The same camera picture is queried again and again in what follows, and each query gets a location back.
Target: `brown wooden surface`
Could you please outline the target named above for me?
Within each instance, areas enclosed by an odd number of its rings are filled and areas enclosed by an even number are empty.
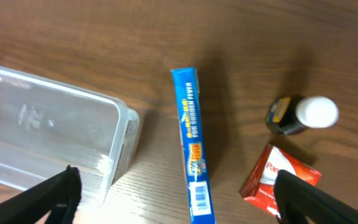
[[[218,223],[275,223],[238,193],[284,93],[325,95],[337,125],[289,137],[318,187],[358,209],[358,1],[0,0],[0,65],[123,99],[134,163],[77,223],[189,223],[170,69],[196,66]],[[18,191],[0,185],[0,202]]]

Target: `wood grain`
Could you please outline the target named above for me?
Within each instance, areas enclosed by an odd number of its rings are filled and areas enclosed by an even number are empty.
[[[238,191],[271,135],[278,95],[332,98],[337,125],[289,137],[318,187],[358,209],[358,1],[0,0],[0,65],[123,99],[143,122],[137,155],[76,223],[189,223],[170,69],[199,70],[218,223],[275,223]],[[17,191],[0,186],[0,202]]]

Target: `clear plastic container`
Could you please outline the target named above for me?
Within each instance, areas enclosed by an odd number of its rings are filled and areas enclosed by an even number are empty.
[[[100,206],[128,168],[139,117],[117,98],[0,67],[0,183],[31,188],[80,170],[80,208]]]

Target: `bottle label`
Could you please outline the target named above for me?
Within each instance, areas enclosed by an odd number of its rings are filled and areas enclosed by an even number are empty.
[[[266,116],[266,122],[278,123],[283,118],[287,111],[288,105],[290,104],[291,98],[285,97],[277,100]]]

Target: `black bottle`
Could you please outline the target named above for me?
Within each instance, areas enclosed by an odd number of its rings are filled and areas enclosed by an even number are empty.
[[[275,134],[297,134],[306,128],[327,128],[338,119],[335,103],[324,96],[301,95],[279,98],[266,115],[266,125]]]

